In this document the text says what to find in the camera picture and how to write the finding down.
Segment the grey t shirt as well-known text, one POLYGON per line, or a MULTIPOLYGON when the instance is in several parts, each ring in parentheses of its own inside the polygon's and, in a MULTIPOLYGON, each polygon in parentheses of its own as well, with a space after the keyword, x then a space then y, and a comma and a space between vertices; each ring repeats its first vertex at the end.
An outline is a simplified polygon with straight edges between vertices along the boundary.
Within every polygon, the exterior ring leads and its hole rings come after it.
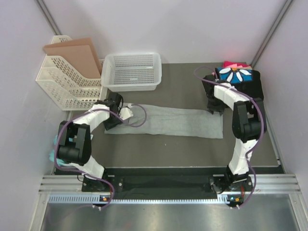
POLYGON ((223 138, 223 116, 211 114, 206 110, 178 109, 143 104, 142 108, 133 106, 133 117, 129 123, 139 125, 132 128, 122 124, 105 131, 105 134, 150 134, 199 137, 209 139, 223 138))

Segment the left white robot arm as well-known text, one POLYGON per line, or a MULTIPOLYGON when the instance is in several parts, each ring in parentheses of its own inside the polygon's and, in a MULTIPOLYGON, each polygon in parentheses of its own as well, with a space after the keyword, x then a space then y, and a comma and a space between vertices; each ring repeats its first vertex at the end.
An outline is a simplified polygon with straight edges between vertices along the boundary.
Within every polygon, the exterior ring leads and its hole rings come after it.
POLYGON ((126 107, 119 93, 110 92, 105 100, 98 100, 88 111, 59 125, 54 149, 55 167, 63 172, 83 174, 92 180, 99 191, 114 188, 104 176, 105 168, 92 156, 91 133, 103 124, 106 130, 123 124, 126 107))

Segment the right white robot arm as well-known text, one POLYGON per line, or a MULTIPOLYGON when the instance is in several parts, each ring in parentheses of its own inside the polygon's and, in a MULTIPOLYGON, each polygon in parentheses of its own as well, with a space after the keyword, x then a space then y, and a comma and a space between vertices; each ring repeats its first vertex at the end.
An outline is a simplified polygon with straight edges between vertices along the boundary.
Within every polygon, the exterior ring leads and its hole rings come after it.
POLYGON ((263 100, 252 98, 225 80, 215 80, 213 75, 205 76, 202 82, 210 113, 222 115, 227 107, 232 110, 235 147, 224 180, 217 187, 234 191, 247 182, 251 155, 267 130, 263 100))

